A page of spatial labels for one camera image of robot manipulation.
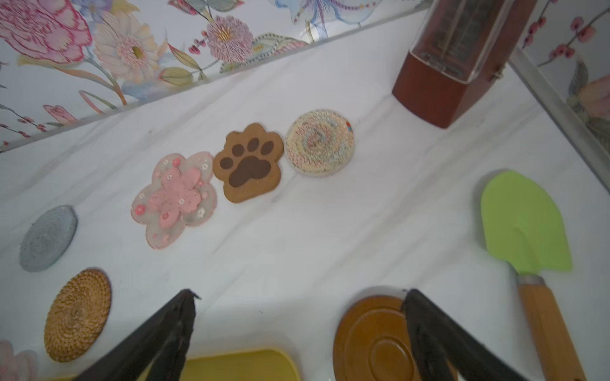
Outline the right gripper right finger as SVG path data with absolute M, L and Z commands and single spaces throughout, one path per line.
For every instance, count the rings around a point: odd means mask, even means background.
M 422 380 L 453 380 L 453 371 L 465 380 L 524 379 L 421 291 L 409 290 L 401 311 Z

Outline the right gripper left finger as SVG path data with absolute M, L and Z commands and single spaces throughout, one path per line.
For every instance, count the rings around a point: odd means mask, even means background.
M 178 380 L 186 363 L 195 322 L 195 300 L 180 291 L 146 322 L 76 380 Z

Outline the colourful embroidered coaster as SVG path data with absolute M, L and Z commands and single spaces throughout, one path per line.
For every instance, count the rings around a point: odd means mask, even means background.
M 341 171 L 354 156 L 352 125 L 332 110 L 312 110 L 298 117 L 284 137 L 284 151 L 290 165 L 300 174 L 331 176 Z

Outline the brown paw coaster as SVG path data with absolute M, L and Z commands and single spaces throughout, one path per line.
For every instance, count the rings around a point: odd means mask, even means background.
M 213 173 L 223 183 L 227 200 L 242 203 L 276 189 L 283 154 L 281 135 L 253 123 L 227 135 L 223 150 L 214 157 Z

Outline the brown wooden round coaster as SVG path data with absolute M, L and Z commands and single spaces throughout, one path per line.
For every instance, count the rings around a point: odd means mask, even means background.
M 335 379 L 421 379 L 401 305 L 395 296 L 373 295 L 346 311 L 335 334 Z

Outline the grey woven coaster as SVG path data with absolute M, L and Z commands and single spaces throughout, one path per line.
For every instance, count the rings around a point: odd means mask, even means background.
M 72 206 L 46 211 L 26 233 L 20 246 L 19 264 L 28 272 L 44 271 L 54 265 L 70 246 L 78 217 Z

